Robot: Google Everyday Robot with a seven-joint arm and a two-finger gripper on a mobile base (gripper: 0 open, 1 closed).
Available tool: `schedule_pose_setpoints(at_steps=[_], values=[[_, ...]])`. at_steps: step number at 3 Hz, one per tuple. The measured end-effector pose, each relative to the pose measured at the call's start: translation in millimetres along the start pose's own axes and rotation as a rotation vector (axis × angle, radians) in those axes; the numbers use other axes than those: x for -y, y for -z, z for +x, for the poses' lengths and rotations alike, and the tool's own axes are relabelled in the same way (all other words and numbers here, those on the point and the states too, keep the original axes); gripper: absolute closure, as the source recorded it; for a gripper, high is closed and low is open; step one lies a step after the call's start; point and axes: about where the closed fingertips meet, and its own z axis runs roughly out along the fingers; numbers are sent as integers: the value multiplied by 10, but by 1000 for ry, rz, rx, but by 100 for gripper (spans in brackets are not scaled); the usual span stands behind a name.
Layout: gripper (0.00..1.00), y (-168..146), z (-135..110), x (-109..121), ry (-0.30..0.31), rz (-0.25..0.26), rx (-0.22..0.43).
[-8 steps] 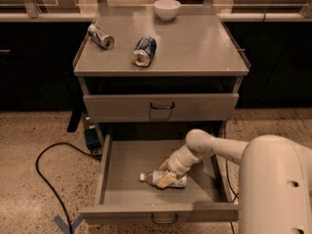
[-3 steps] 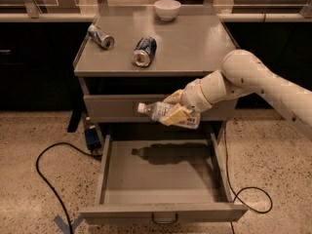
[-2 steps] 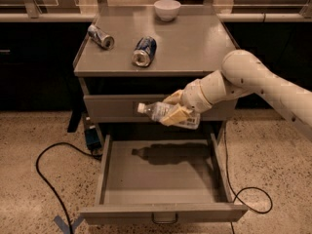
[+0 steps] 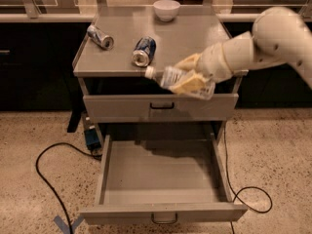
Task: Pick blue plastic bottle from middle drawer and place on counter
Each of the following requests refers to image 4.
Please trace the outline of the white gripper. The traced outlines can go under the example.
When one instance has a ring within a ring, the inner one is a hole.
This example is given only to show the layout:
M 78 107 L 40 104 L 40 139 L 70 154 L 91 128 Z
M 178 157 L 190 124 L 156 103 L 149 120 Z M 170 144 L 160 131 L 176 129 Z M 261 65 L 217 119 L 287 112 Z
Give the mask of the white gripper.
M 211 86 L 209 79 L 215 83 L 221 83 L 229 80 L 233 76 L 233 72 L 225 60 L 221 43 L 209 46 L 201 55 L 193 54 L 179 61 L 175 64 L 175 68 L 191 70 L 169 87 L 175 94 L 205 91 Z

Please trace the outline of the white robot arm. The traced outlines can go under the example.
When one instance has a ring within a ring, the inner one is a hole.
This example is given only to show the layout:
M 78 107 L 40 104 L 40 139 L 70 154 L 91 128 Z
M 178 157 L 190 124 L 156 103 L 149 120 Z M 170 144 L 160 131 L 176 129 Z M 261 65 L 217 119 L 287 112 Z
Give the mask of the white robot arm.
M 312 88 L 312 32 L 299 14 L 285 7 L 265 10 L 252 30 L 178 62 L 175 67 L 186 75 L 170 90 L 175 94 L 196 92 L 243 70 L 269 68 L 275 63 L 290 65 Z

